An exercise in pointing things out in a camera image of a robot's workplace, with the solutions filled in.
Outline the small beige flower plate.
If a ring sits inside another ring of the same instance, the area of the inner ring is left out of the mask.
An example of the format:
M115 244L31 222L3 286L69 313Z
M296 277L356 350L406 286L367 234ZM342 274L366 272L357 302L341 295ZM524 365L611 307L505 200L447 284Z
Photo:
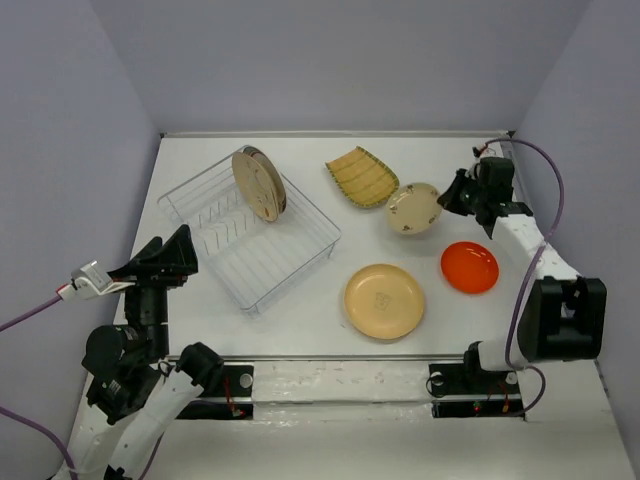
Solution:
M439 218L439 190L431 184L414 182L402 186L387 201L386 218L390 228L402 235L428 230Z

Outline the beige floral square plate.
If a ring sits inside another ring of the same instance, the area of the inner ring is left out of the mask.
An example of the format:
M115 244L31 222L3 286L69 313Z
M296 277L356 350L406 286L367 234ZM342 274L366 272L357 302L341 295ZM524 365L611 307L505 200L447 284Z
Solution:
M275 222L280 212L269 173L243 152L232 155L232 171L238 189L253 213L266 222Z

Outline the green rimmed white plate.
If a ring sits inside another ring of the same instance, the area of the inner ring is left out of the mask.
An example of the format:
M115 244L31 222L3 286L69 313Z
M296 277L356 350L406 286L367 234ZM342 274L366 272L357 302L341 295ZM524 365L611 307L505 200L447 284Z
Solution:
M275 187L275 196L279 212L283 213L287 205L286 190L275 165L261 150L254 146L246 146L243 149L243 153L255 159L269 173Z

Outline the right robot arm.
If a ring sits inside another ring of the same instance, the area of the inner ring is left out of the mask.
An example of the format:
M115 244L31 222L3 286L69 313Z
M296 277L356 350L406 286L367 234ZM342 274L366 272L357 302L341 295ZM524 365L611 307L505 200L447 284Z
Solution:
M439 197L446 211L471 216L523 273L504 336L472 343L460 368L462 384L482 392L497 372L538 363L593 360L601 352L607 289L571 267L550 245L532 210L513 198L515 166L484 157L459 169Z

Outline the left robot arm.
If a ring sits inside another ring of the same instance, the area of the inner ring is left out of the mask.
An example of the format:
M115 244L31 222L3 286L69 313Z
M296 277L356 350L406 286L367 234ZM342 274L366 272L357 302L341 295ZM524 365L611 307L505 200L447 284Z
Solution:
M224 361L201 342L185 347L169 373L160 368L169 351L168 292L198 270L183 224L168 239L152 238L124 266L107 271L92 261L59 289L63 300L121 293L125 321L97 327L86 340L85 417L56 478L131 478L189 403L219 388Z

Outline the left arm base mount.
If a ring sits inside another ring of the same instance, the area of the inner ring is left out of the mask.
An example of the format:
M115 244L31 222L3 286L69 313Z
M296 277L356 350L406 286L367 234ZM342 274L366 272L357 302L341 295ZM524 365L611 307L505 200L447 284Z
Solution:
M177 416L179 420L241 421L253 418L254 365L226 364L219 383L207 387Z

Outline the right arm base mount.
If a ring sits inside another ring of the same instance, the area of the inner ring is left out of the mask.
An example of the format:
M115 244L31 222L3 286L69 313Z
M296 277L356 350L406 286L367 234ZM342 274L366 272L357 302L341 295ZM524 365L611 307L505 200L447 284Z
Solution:
M470 373L462 362L430 363L425 388L436 419L524 416L514 372Z

